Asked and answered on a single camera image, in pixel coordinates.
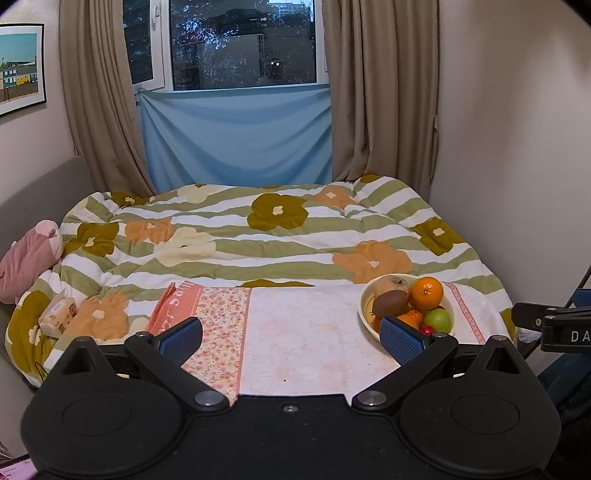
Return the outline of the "large orange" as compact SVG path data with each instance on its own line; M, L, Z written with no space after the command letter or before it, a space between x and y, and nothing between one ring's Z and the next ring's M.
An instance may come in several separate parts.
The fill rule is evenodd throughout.
M416 330L420 330L423 325L424 316L420 311L411 309L408 312L399 315L398 319Z
M411 303L420 311L436 309L443 298L443 284L434 277L421 277L411 287Z

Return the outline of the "large green apple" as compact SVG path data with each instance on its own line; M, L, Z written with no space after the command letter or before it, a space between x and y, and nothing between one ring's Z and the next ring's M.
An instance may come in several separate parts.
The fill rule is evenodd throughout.
M436 332L449 334L453 328L453 321L449 312L439 307L425 315L424 325L432 327Z

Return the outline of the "brown kiwi fruit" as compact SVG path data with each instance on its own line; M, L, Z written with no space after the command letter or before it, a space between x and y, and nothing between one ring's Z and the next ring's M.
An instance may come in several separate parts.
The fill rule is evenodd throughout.
M404 290L392 290L377 296L372 311L377 318L398 317L410 310L410 295Z

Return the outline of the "cream ceramic fruit plate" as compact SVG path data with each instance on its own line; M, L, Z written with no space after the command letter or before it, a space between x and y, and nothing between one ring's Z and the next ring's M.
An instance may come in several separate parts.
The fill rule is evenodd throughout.
M414 275L407 275L407 274L386 274L383 275L381 277L387 276L387 275L394 275L394 276L399 276L403 279L405 279L409 285L410 285L410 310L411 309L416 309L415 306L411 303L411 287L414 284L414 282L421 278L421 277L417 277ZM367 330L370 332L370 334L376 339L376 340L380 340L380 331L378 333L376 333L372 327L370 327L370 320L372 320L373 318L377 318L372 311L372 307L374 304L374 301L376 299L376 297L374 296L374 292L373 292L373 284L374 282L376 282L378 279L380 279L381 277L378 277L376 279L373 279L372 281L370 281L369 283L367 283L367 285L365 286L365 289L363 289L363 292L361 294L361 299L360 299L360 306L358 308L359 310L359 316L363 322L363 324L365 325L365 327L367 328ZM454 313L454 309L451 303L451 291L443 284L443 288L444 288L444 298L440 304L439 307L442 307L444 309L446 309L453 321L453 328L451 330L451 332L449 333L450 335L455 335L457 333L457 328L456 328L456 318L455 318L455 313ZM420 311L423 316L425 317L425 315L430 312L430 311Z

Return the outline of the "pink floral towel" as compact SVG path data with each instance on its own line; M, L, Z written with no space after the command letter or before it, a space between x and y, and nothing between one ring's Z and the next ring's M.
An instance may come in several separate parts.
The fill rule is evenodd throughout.
M159 334L190 316L204 337L183 368L221 391L352 398L398 368L358 315L362 287L169 288L147 329Z

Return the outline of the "tissue pack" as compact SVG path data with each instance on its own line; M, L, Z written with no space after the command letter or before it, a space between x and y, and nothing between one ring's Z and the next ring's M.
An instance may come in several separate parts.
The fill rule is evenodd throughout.
M76 314L75 299L59 294L53 298L39 317L39 328L48 337L60 338Z

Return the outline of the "floral striped green comforter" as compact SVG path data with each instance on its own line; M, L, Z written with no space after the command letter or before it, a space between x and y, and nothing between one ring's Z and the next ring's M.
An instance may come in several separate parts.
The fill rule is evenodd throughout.
M365 284L388 273L471 287L514 334L501 281L419 194L388 176L352 183L236 187L186 185L152 197L96 192L63 218L62 258L33 277L7 325L8 360L39 386L66 340L44 335L58 294L84 314L103 307L119 340L144 324L166 288Z

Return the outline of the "pink plush toy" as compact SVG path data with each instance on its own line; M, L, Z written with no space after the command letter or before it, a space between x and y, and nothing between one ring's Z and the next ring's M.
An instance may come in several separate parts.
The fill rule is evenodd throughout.
M1 302L16 304L58 262L63 250L64 241L54 221L41 220L28 230L1 259Z

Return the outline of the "grey bed headboard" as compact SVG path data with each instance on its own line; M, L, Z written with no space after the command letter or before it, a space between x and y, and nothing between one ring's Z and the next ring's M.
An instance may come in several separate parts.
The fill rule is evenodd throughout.
M78 201L95 192L86 161L75 156L1 204L1 255L40 220L60 224Z

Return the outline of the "blue cloth under window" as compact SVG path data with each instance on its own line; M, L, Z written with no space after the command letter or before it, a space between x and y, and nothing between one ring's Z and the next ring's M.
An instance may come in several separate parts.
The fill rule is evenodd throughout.
M327 84L137 94L149 178L263 187L332 181Z

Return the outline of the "left beige curtain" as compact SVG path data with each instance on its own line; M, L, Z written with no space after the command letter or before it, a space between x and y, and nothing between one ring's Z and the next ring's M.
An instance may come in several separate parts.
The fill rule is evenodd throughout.
M62 1L59 58L75 151L100 191L150 196L120 1Z

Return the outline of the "beige curtain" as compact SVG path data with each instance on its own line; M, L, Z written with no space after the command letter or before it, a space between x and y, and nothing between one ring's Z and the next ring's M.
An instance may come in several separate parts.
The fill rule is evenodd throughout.
M59 58L75 151L100 191L150 196L120 1L62 1Z
M438 2L325 1L322 21L332 176L390 176L429 197L439 135Z

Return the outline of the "right beige curtain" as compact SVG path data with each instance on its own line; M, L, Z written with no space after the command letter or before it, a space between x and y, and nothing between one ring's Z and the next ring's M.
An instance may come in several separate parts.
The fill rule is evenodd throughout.
M325 1L322 21L332 176L390 176L429 197L439 135L438 2Z

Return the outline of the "window with white frame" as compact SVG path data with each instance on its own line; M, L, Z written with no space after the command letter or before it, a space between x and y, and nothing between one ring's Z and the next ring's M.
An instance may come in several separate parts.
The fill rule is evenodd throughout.
M126 1L123 27L135 90L329 81L318 1Z

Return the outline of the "framed wall picture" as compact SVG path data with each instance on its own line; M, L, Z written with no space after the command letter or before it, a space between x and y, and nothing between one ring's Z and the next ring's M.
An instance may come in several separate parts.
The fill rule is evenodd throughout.
M46 102L44 33L41 23L1 24L2 117Z

